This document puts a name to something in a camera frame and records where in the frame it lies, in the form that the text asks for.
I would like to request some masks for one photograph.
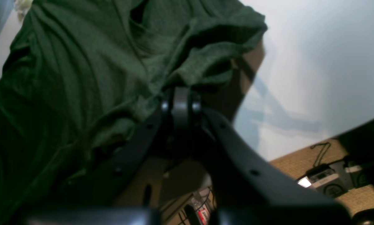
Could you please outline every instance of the green t-shirt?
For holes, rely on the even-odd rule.
[[[266,29],[237,0],[34,0],[0,80],[0,224],[128,140],[164,87],[227,84]]]

